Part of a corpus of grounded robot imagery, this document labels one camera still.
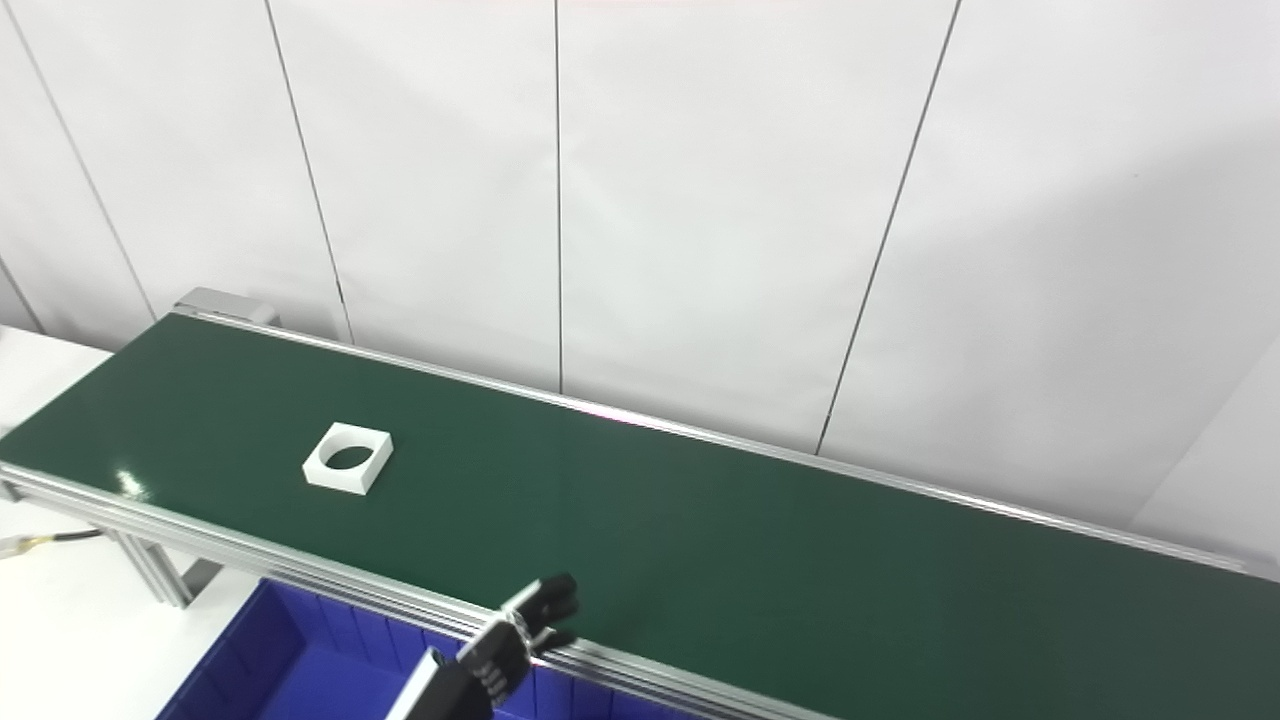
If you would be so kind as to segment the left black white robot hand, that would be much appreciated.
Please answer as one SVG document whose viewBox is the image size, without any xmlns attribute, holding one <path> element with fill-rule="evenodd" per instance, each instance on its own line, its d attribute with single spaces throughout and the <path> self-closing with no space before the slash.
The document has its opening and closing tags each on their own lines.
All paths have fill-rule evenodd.
<svg viewBox="0 0 1280 720">
<path fill-rule="evenodd" d="M 388 719 L 493 719 L 531 674 L 534 660 L 577 637 L 556 624 L 579 611 L 579 584 L 561 573 L 508 598 L 452 657 L 430 648 L 396 697 Z"/>
</svg>

